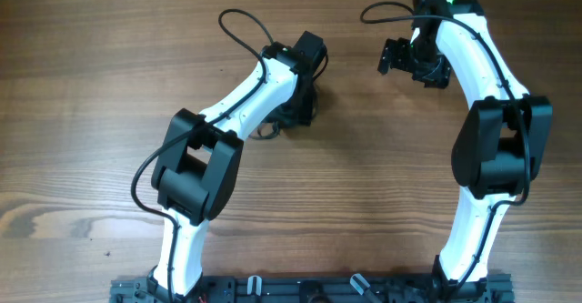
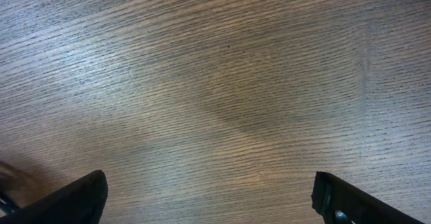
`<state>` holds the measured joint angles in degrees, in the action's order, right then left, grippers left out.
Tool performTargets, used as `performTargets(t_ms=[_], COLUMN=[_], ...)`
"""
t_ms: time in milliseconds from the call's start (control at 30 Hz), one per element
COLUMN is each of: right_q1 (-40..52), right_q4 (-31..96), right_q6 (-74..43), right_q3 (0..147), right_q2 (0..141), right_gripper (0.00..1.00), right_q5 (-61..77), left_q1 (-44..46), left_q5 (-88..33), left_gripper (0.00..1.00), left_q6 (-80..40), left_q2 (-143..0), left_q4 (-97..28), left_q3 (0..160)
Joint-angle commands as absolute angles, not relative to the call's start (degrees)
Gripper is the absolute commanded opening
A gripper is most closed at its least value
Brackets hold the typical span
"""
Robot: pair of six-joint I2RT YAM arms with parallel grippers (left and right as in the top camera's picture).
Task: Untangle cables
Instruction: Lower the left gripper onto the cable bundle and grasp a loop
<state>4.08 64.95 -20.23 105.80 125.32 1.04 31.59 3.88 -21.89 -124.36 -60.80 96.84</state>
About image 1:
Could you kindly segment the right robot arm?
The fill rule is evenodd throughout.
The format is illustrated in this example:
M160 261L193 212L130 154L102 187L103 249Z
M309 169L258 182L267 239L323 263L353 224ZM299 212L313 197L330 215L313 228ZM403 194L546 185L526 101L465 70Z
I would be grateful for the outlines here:
M426 295L441 302L495 298L488 255L507 210L527 200L553 107L512 75L477 0L413 0L407 11L414 34L386 41L379 73L401 70L435 88L447 87L455 75L468 105L451 152L457 211Z

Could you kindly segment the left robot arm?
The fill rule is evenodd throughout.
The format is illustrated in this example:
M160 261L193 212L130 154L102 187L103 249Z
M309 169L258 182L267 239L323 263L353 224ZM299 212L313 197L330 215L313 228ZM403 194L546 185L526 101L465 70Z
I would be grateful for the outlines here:
M169 217L161 257L146 281L150 300L195 300L206 233L232 196L245 141L264 123L275 130L311 124L315 73L326 54L323 39L310 32L292 46L274 42L228 96L198 114L183 108L172 117L168 149L151 179Z

